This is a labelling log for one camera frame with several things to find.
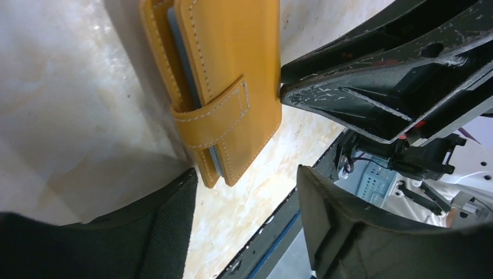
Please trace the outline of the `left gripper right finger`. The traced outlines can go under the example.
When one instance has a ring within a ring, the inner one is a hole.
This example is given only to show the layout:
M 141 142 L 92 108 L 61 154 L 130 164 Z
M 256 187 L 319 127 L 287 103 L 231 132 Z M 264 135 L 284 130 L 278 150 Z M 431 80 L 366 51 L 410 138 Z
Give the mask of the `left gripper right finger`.
M 299 166 L 296 186 L 317 278 L 491 278 L 492 224 L 431 226 L 380 209 Z

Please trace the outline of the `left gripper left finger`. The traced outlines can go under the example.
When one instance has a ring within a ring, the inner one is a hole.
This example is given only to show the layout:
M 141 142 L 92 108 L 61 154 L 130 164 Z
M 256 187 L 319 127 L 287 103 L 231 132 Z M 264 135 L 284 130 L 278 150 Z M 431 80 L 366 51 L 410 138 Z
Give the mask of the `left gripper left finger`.
M 55 226 L 3 212 L 1 277 L 181 278 L 197 186 L 195 169 L 188 169 L 87 224 Z

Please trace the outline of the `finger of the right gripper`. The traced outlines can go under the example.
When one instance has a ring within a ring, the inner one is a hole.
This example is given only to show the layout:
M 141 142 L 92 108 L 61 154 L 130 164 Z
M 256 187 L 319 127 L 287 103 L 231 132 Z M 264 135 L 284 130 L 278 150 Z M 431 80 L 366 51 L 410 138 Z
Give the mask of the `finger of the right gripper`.
M 283 83 L 281 101 L 382 144 L 409 135 L 424 145 L 492 108 L 492 38 L 442 49 L 430 44 L 427 59 Z
M 491 38 L 492 1 L 394 1 L 342 37 L 284 65 L 281 81 L 427 59 L 423 49 L 430 44 L 441 44 L 446 55 Z

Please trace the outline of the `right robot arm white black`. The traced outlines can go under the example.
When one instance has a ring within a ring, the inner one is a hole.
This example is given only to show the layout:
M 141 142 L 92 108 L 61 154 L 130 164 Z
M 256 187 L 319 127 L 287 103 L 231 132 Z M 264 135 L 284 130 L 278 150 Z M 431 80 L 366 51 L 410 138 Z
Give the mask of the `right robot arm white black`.
M 492 109 L 491 1 L 394 1 L 281 80 L 283 104 L 346 127 L 316 163 L 332 180 L 362 152 L 414 180 L 492 182 L 491 154 L 454 134 Z

